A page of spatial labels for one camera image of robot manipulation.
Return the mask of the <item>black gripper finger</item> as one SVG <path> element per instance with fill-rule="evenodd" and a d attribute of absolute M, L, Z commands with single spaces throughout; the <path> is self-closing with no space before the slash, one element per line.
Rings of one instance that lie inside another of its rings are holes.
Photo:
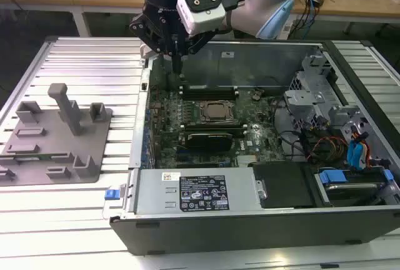
<path fill-rule="evenodd" d="M 178 73 L 181 74 L 183 68 L 183 56 L 196 54 L 203 48 L 214 36 L 216 31 L 202 32 L 195 36 L 184 36 L 178 39 Z"/>
<path fill-rule="evenodd" d="M 157 12 L 154 16 L 142 13 L 131 20 L 129 28 L 155 53 L 170 57 L 173 72 L 179 74 L 178 44 L 173 39 L 172 27 L 165 12 Z"/>

